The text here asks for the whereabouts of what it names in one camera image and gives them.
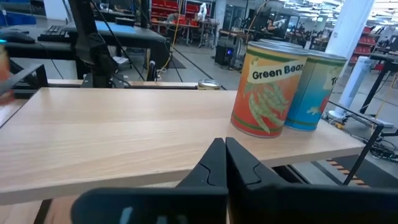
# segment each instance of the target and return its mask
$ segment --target blue can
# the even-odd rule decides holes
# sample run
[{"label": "blue can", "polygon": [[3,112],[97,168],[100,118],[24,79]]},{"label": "blue can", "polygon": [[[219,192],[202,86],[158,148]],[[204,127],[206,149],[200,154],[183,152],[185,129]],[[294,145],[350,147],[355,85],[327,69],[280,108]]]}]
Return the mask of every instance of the blue can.
[{"label": "blue can", "polygon": [[285,126],[300,131],[316,130],[331,91],[347,59],[316,50],[308,51],[297,91]]}]

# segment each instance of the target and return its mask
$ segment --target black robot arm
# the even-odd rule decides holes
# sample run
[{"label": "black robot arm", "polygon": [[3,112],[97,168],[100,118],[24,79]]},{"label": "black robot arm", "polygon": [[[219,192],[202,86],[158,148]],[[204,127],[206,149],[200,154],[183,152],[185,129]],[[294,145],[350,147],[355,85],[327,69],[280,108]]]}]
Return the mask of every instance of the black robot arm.
[{"label": "black robot arm", "polygon": [[69,0],[78,32],[76,55],[91,67],[94,88],[111,88],[109,82],[118,69],[95,25],[90,0]]}]

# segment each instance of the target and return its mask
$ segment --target keyboard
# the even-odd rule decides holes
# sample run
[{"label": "keyboard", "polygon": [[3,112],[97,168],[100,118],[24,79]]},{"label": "keyboard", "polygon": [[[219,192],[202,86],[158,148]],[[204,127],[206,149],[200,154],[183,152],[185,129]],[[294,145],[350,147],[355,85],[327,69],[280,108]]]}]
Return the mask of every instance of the keyboard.
[{"label": "keyboard", "polygon": [[44,33],[37,38],[37,40],[70,43],[68,33],[63,31],[62,28],[63,26],[50,26],[49,29],[44,31]]}]

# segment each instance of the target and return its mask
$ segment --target light wood tabletop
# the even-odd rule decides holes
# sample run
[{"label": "light wood tabletop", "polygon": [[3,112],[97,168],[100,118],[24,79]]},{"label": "light wood tabletop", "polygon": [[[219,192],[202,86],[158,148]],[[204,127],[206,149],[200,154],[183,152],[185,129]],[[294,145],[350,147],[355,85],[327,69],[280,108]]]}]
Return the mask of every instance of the light wood tabletop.
[{"label": "light wood tabletop", "polygon": [[26,103],[27,100],[14,100],[7,105],[0,105],[0,127]]},{"label": "light wood tabletop", "polygon": [[244,32],[235,32],[235,31],[231,31],[231,30],[220,30],[219,32],[222,34],[228,34],[233,37],[245,37],[246,38],[248,36]]},{"label": "light wood tabletop", "polygon": [[390,51],[390,52],[388,52],[389,54],[392,54],[392,55],[398,55],[398,52],[396,52],[396,51]]},{"label": "light wood tabletop", "polygon": [[214,138],[236,138],[267,166],[357,154],[321,121],[249,136],[229,120],[235,91],[42,88],[0,129],[0,203],[181,180]]},{"label": "light wood tabletop", "polygon": [[[177,26],[177,23],[174,23],[174,22],[152,21],[152,23],[162,25],[162,26]],[[194,26],[194,25],[190,25],[190,24],[182,24],[182,23],[179,23],[178,26],[179,27],[199,28],[199,26]]]},{"label": "light wood tabletop", "polygon": [[[52,85],[81,85],[83,80],[61,80],[48,79],[49,84]],[[198,83],[195,82],[152,82],[152,81],[127,81],[131,86],[153,86],[153,87],[196,87]]]}]

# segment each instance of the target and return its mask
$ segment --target can label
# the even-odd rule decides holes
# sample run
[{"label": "can label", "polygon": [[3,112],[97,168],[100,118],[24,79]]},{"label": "can label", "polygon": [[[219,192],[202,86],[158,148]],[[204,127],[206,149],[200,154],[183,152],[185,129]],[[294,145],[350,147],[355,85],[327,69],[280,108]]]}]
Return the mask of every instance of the can label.
[{"label": "can label", "polygon": [[303,131],[317,128],[344,64],[342,61],[308,58],[287,115],[286,126]]},{"label": "can label", "polygon": [[249,46],[231,122],[255,136],[282,132],[306,56],[277,53]]},{"label": "can label", "polygon": [[[6,49],[0,45],[0,82],[6,81],[10,77],[9,59]],[[14,100],[13,91],[0,95],[0,105],[5,105]]]}]

